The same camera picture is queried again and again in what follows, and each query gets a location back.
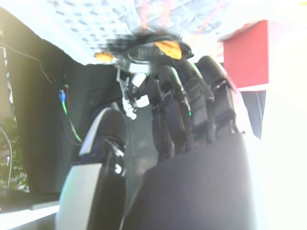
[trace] floor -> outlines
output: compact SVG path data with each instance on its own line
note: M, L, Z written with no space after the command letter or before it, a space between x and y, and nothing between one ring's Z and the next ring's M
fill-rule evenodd
M70 90L71 120L81 138L85 137L93 120L92 103L101 104L120 96L119 85L115 82L116 70L112 66L83 66L57 47L40 39L1 8L0 15L0 20L5 22L4 41L15 49L38 58L46 74L54 82L51 85L45 79L36 61L8 50L15 113L30 190L34 194L60 192L70 163L78 159L80 148L67 139L73 139L73 135L58 98L63 70L67 72ZM250 107L254 132L260 135L265 93L259 93L258 96L259 106L255 93L246 93L244 99ZM142 174L157 161L150 107L139 109L137 115L135 121L127 119L129 140L125 162L128 200L133 196Z

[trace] green plant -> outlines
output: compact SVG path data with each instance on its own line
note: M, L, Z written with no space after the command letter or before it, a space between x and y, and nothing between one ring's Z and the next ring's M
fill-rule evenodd
M0 125L7 134L12 145L13 160L9 189L28 191L29 185L23 164L23 153L17 123L13 118L6 118L3 122L0 123ZM0 133L0 152L8 150L9 144L4 138L3 134ZM8 163L5 156L4 159L0 159L0 189L5 189L7 187L9 171L10 164Z

